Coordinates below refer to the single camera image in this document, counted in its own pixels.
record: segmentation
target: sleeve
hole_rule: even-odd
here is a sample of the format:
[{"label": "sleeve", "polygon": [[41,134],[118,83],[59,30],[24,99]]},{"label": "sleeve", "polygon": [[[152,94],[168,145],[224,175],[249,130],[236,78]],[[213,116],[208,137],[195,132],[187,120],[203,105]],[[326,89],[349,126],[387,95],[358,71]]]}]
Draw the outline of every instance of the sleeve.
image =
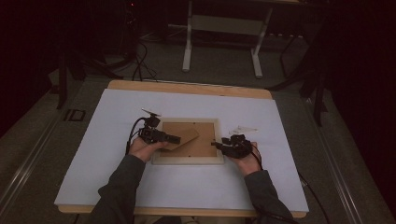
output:
[{"label": "sleeve", "polygon": [[278,199],[268,171],[257,171],[245,176],[245,183],[253,207],[259,213],[258,223],[294,223],[291,212]]},{"label": "sleeve", "polygon": [[145,167],[137,157],[126,155],[108,183],[98,190],[101,199],[86,223],[133,223],[136,189]]}]

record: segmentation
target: person's left hand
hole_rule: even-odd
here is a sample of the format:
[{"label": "person's left hand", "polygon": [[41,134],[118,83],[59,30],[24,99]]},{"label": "person's left hand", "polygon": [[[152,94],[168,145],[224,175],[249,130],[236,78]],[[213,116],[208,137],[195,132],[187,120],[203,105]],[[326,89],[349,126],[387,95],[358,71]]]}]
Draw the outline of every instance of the person's left hand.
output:
[{"label": "person's left hand", "polygon": [[167,142],[156,142],[153,144],[147,144],[145,141],[143,141],[142,138],[136,137],[134,141],[132,142],[131,146],[129,147],[129,155],[134,155],[143,162],[149,161],[151,158],[152,153],[154,153],[155,150],[165,147],[168,145]]}]

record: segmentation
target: hand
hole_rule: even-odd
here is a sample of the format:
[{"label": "hand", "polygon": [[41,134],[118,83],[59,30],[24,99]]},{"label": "hand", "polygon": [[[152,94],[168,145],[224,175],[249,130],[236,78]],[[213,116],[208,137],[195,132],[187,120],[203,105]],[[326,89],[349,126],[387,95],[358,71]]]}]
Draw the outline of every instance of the hand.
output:
[{"label": "hand", "polygon": [[134,155],[143,162],[149,161],[152,153],[155,150],[167,146],[167,142],[156,142],[153,144],[147,144],[142,138],[136,137],[129,147],[129,155]]},{"label": "hand", "polygon": [[[260,157],[260,153],[257,148],[253,148],[253,153],[258,157]],[[256,171],[260,171],[262,168],[260,167],[259,163],[257,162],[256,158],[252,154],[248,154],[245,158],[242,159],[235,159],[229,157],[229,159],[238,166],[239,170],[241,171],[243,176],[250,175]]]}]

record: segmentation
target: floor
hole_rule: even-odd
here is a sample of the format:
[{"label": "floor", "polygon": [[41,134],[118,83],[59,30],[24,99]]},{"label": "floor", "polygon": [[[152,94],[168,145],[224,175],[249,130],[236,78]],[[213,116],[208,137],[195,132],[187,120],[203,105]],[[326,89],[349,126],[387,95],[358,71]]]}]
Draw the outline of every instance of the floor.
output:
[{"label": "floor", "polygon": [[[263,89],[285,79],[278,60],[287,42],[283,38],[269,36],[264,40],[259,54],[264,78],[257,79],[248,49],[221,44],[213,48],[205,41],[193,39],[197,44],[192,49],[191,70],[183,73],[184,46],[177,35],[168,42],[150,37],[146,35],[141,42],[147,48],[142,77],[151,80],[155,75],[161,81]],[[299,62],[305,48],[304,41],[298,40],[285,55],[289,71]],[[145,48],[139,45],[139,55],[144,54]],[[115,73],[131,79],[135,68],[134,63]],[[53,204],[110,81],[90,68],[86,71],[88,76],[83,82],[69,78],[68,101],[63,109],[56,109],[57,95],[48,93],[0,139],[0,192],[3,192],[0,223],[83,223],[86,219],[87,215],[63,214]],[[321,114],[323,126],[319,127],[312,118],[310,99],[301,98],[298,93],[300,87],[301,83],[296,83],[272,94],[296,167],[318,196],[331,223],[395,223],[332,102],[332,94],[325,92],[327,112]],[[64,120],[67,109],[85,110],[87,114],[83,121]],[[310,212],[297,221],[326,223],[308,186],[304,186],[304,193]]]}]

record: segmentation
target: wooden board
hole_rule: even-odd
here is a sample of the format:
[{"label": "wooden board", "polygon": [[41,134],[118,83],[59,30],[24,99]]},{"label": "wooden board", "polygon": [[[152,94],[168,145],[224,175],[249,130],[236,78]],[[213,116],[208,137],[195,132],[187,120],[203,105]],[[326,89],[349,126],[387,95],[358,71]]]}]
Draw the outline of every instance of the wooden board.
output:
[{"label": "wooden board", "polygon": [[161,118],[158,126],[168,134],[194,129],[199,136],[173,150],[159,150],[153,155],[153,164],[222,164],[223,156],[213,141],[221,141],[217,119],[167,119]]}]

